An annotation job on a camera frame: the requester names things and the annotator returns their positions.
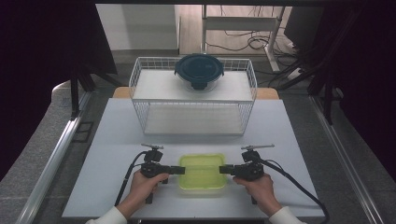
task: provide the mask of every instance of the black wire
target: black wire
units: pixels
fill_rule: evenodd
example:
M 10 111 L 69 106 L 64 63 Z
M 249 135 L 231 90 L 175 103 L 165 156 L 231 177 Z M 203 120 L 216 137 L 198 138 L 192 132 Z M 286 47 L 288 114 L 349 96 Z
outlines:
M 232 34 L 231 36 L 252 35 L 253 33 L 257 33 L 257 31 L 250 31 L 250 32 L 248 32 L 248 33 L 235 34 L 235 35 Z
M 279 167 L 279 169 L 281 169 L 283 172 L 285 172 L 285 171 L 283 170 L 282 166 L 281 166 L 281 165 L 279 165 L 279 163 L 277 163 L 276 161 L 273 161 L 273 160 L 266 160 L 266 161 L 269 161 L 269 162 L 275 163 L 275 164 L 276 164 L 276 165 Z
M 259 7 L 259 13 L 257 13 L 257 17 L 260 17 L 260 11 L 262 10 L 262 6 Z
M 256 8 L 257 8 L 257 6 L 254 6 L 253 17 L 256 16 Z
M 249 16 L 250 13 L 251 13 L 255 8 L 256 8 L 256 7 L 253 7 L 253 9 L 251 9 L 251 10 L 249 11 L 249 13 L 247 14 L 247 16 Z
M 279 173 L 281 173 L 283 176 L 285 176 L 289 181 L 291 181 L 291 183 L 293 183 L 300 191 L 302 191 L 304 194 L 306 194 L 306 196 L 308 196 L 310 199 L 312 199 L 312 201 L 314 201 L 315 203 L 317 203 L 319 205 L 319 207 L 322 209 L 323 214 L 325 216 L 325 219 L 321 222 L 321 223 L 327 223 L 330 220 L 330 215 L 329 212 L 327 211 L 326 206 L 318 199 L 316 198 L 313 194 L 311 194 L 308 190 L 306 190 L 303 186 L 300 185 L 299 182 L 297 182 L 297 180 L 295 180 L 291 175 L 289 175 L 288 173 L 286 173 L 282 168 L 279 168 L 275 165 L 273 165 L 272 163 L 265 161 L 259 157 L 255 157 L 255 156 L 250 156 L 250 158 L 253 161 L 259 161 L 260 163 L 262 163 L 263 165 L 266 165 L 268 167 L 270 167 L 271 169 L 278 171 Z
M 116 200 L 116 203 L 114 204 L 114 206 L 119 205 L 120 200 L 121 200 L 121 197 L 122 197 L 122 194 L 123 194 L 123 192 L 125 191 L 126 184 L 128 183 L 128 179 L 129 179 L 129 177 L 131 176 L 132 170 L 133 170 L 136 166 L 141 165 L 141 164 L 134 165 L 134 163 L 135 163 L 135 162 L 137 161 L 137 159 L 139 159 L 139 157 L 140 157 L 141 155 L 143 155 L 143 154 L 146 154 L 146 151 L 143 151 L 143 152 L 140 152 L 139 154 L 137 154 L 137 156 L 134 158 L 134 161 L 133 161 L 133 162 L 131 163 L 131 165 L 129 166 L 129 169 L 128 169 L 128 171 L 126 172 L 126 175 L 125 175 L 124 180 L 123 180 L 123 182 L 122 182 L 122 186 L 121 186 L 121 188 L 120 188 L 119 195 L 117 196 L 117 200 Z
M 278 63 L 282 64 L 283 66 L 290 67 L 290 66 L 292 66 L 295 62 L 289 63 L 289 64 L 283 63 L 283 62 L 280 61 L 281 58 L 294 58 L 294 59 L 295 59 L 296 57 L 293 56 L 293 55 L 288 55 L 288 54 L 277 55 L 276 61 L 277 61 Z
M 259 71 L 259 70 L 254 70 L 255 73 L 263 73 L 265 75 L 278 75 L 278 73 L 273 73 L 273 72 L 264 72 L 264 71 Z
M 287 77 L 282 77 L 278 82 L 276 88 L 279 89 L 280 83 L 282 83 L 283 80 L 285 80 Z
M 268 45 L 268 40 L 267 40 L 267 39 L 264 39 L 263 37 L 266 37 L 266 36 L 255 35 L 255 36 L 253 36 L 253 37 L 251 37 L 251 38 L 249 38 L 249 39 L 247 40 L 247 44 L 248 44 L 252 49 L 264 49 L 264 48 Z M 262 44 L 261 46 L 259 46 L 258 48 L 256 48 L 256 47 L 253 47 L 253 46 L 251 45 L 251 43 L 253 43 L 253 42 L 259 42 L 259 43 L 261 43 L 261 44 L 262 44 L 262 42 L 264 42 L 265 45 Z
M 221 12 L 221 16 L 222 16 L 222 13 L 224 12 L 224 16 L 227 16 L 226 14 L 225 14 L 225 11 L 222 9 L 222 5 L 220 5 L 220 12 Z
M 273 81 L 275 81 L 275 80 L 277 80 L 277 79 L 279 79 L 279 78 L 285 76 L 289 71 L 291 71 L 291 69 L 298 67 L 300 64 L 301 64 L 301 62 L 300 62 L 299 60 L 297 60 L 296 62 L 294 62 L 293 64 L 291 64 L 291 65 L 288 66 L 287 68 L 285 68 L 285 69 L 282 71 L 282 73 L 279 74 L 279 76 L 273 77 L 273 78 L 269 81 L 267 87 L 269 88 L 269 87 L 271 86 L 271 83 L 272 83 Z
M 220 45 L 212 45 L 212 44 L 208 44 L 207 42 L 206 42 L 206 44 L 207 44 L 208 46 L 210 46 L 210 47 L 215 47 L 215 48 L 220 48 L 220 49 L 227 49 L 227 48 L 224 48 L 223 46 L 220 46 Z M 227 49 L 227 50 L 230 50 L 230 51 L 239 51 L 239 50 L 242 50 L 242 49 L 247 48 L 248 46 L 249 46 L 249 44 L 247 44 L 246 46 L 242 47 L 241 49 Z

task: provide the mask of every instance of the wall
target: wall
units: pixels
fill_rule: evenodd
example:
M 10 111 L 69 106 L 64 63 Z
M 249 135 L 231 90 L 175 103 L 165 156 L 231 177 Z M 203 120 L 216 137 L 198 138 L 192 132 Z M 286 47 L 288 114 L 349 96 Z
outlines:
M 118 49 L 178 49 L 178 6 L 97 4 L 108 44 Z

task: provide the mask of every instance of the wire rack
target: wire rack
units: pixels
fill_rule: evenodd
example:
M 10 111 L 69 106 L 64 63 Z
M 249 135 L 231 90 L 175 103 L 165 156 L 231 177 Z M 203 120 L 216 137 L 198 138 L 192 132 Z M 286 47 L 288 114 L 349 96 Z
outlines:
M 219 59 L 224 77 L 205 93 L 183 88 L 174 75 L 180 58 L 137 58 L 129 87 L 146 134 L 242 135 L 257 94 L 248 59 Z

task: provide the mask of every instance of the hand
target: hand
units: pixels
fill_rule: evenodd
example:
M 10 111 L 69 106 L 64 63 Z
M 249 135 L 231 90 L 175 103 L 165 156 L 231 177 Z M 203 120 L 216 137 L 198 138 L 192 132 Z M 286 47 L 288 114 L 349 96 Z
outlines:
M 274 182 L 268 174 L 264 174 L 263 177 L 254 181 L 247 181 L 238 177 L 234 177 L 233 181 L 238 185 L 245 186 L 247 193 L 257 201 L 259 208 L 268 217 L 282 208 L 274 194 Z
M 146 198 L 157 189 L 158 183 L 168 177 L 169 174 L 159 174 L 152 178 L 146 178 L 140 173 L 140 170 L 134 172 L 131 190 L 126 198 L 117 205 L 117 209 L 128 219 L 146 204 Z

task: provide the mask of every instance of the white tabletop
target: white tabletop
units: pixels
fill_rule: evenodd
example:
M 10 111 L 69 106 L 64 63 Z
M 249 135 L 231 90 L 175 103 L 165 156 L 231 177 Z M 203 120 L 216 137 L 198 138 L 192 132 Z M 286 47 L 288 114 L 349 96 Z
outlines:
M 108 211 L 116 201 L 132 160 L 139 152 L 149 149 L 141 147 L 142 143 L 164 146 L 163 165 L 177 165 L 178 159 L 185 154 L 208 152 L 223 153 L 226 163 L 242 164 L 240 147 L 274 144 L 275 147 L 258 149 L 261 157 L 277 161 L 286 172 L 316 195 L 281 100 L 256 101 L 243 136 L 147 136 L 142 133 L 130 99 L 109 99 L 63 217 L 99 217 Z M 264 171 L 274 180 L 278 200 L 289 206 L 294 215 L 323 216 L 320 208 L 287 178 L 268 167 L 264 167 Z M 251 203 L 246 190 L 236 185 L 229 175 L 226 186 L 213 192 L 186 194 L 178 187 L 177 181 L 177 176 L 173 175 L 167 185 L 160 184 L 154 194 L 153 204 L 146 205 L 133 217 L 266 217 L 257 205 Z

